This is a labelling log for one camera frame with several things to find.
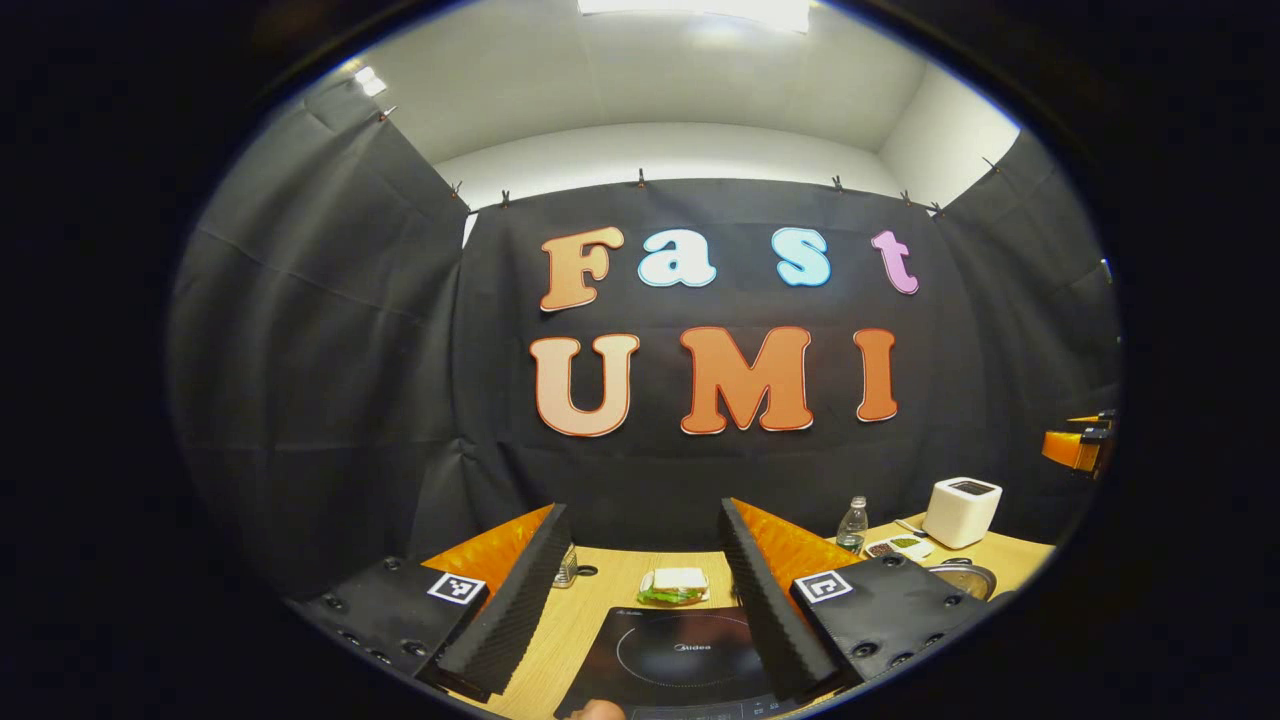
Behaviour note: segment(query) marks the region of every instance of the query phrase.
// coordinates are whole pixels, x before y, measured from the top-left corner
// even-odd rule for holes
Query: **table surface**
[[[919,528],[924,512],[904,520]],[[867,532],[867,543],[908,532],[895,523],[878,525]],[[922,565],[937,565],[951,557],[969,557],[974,565],[996,574],[993,596],[1021,587],[1053,551],[1051,544],[997,533],[987,533],[982,541],[964,550],[947,550],[937,541],[933,541],[933,544],[937,550],[925,557]],[[538,630],[534,632],[529,650],[516,667],[507,692],[492,696],[488,703],[477,703],[461,696],[460,700],[513,720],[553,719],[556,706],[577,675],[608,610],[652,607],[636,602],[640,578],[649,570],[701,568],[710,582],[712,598],[691,607],[733,605],[733,598],[730,597],[733,578],[723,552],[634,552],[579,546],[577,562],[594,565],[599,568],[599,573],[579,577],[568,588],[552,588]],[[814,702],[829,697],[829,694],[823,696]]]

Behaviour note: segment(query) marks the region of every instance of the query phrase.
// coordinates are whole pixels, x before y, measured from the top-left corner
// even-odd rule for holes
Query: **black cooktop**
[[[741,607],[613,607],[556,708],[568,717],[591,698],[627,720],[755,720],[796,708],[769,692]]]

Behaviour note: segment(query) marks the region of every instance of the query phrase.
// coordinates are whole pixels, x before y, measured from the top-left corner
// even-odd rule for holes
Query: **orange letter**
[[[609,272],[609,255],[603,247],[593,247],[582,255],[586,245],[607,245],[617,250],[622,247],[622,231],[600,228],[544,242],[543,252],[552,256],[552,279],[540,304],[543,310],[577,307],[595,300],[595,288],[586,287],[582,273],[591,273],[595,279],[604,278]]]
[[[680,421],[691,436],[710,436],[728,424],[719,414],[724,397],[737,429],[745,430],[755,419],[764,393],[769,406],[760,415],[767,430],[800,430],[813,424],[813,413],[804,402],[804,348],[809,331],[773,328],[764,336],[760,352],[749,368],[724,328],[690,328],[680,336],[694,356],[694,406]]]
[[[863,404],[858,406],[858,419],[864,423],[888,420],[897,415],[888,363],[893,333],[878,328],[858,331],[854,345],[863,351]]]
[[[582,348],[571,337],[535,340],[529,352],[538,360],[538,414],[552,429],[567,436],[600,437],[627,419],[631,409],[631,354],[640,347],[634,334],[604,334],[591,348],[604,356],[604,400],[600,407],[582,413],[570,396],[570,360]]]

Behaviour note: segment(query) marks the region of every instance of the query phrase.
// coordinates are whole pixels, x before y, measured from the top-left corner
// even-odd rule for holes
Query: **black fabric backdrop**
[[[714,547],[723,496],[827,536],[854,495],[869,498],[878,524],[924,510],[937,480],[972,475],[1005,488],[996,530],[1056,542],[1091,488],[1041,457],[1041,441],[1065,418],[1115,402],[1115,309],[1087,215],[1048,156],[1024,137],[1001,170],[937,219],[878,195],[737,179],[600,186],[483,210],[453,327],[467,484],[502,498],[502,512],[512,511],[506,502],[568,502],[585,544],[675,551]],[[608,275],[589,281],[596,300],[543,313],[540,245],[604,225],[626,242],[609,251]],[[827,240],[826,284],[782,282],[771,249],[782,227]],[[710,284],[640,281],[641,243],[668,228],[707,237],[718,270]],[[893,290],[870,245],[884,229],[910,249],[915,295]],[[682,433],[691,363],[678,338],[698,325],[728,328],[749,360],[769,328],[808,329],[813,427]],[[852,334],[863,328],[896,337],[899,414],[881,423],[855,418],[863,380]],[[591,341],[623,332],[640,338],[626,423],[599,438],[543,424],[530,342],[566,336],[582,345],[573,402],[594,409],[603,386]]]
[[[348,83],[283,109],[210,201],[179,269],[170,388],[192,475],[266,577],[307,594],[387,553],[424,559],[515,515],[566,502],[584,544],[708,550],[736,496],[831,534],[852,495],[873,524],[924,510],[932,484],[1001,484],[995,529],[1055,542],[1088,483],[1039,456],[1044,429],[1114,405],[1115,307],[1087,215],[1025,133],[941,218],[919,205],[797,183],[685,179],[467,208]],[[618,227],[598,299],[543,313],[557,236]],[[819,231],[831,279],[791,287],[771,237]],[[690,228],[709,286],[655,288],[636,268],[653,232]],[[920,288],[891,286],[870,238],[910,249]],[[680,334],[813,336],[814,425],[691,437]],[[897,416],[855,418],[854,332],[886,328]],[[548,428],[529,345],[582,343],[573,401],[600,401],[591,341],[634,333],[631,411],[600,438]]]
[[[466,205],[353,83],[283,108],[177,273],[169,364],[192,477],[289,594],[476,524],[449,410]]]

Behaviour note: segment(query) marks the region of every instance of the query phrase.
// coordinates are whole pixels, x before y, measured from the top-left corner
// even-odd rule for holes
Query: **sandwich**
[[[658,568],[640,580],[636,601],[654,605],[692,605],[712,598],[701,568]]]

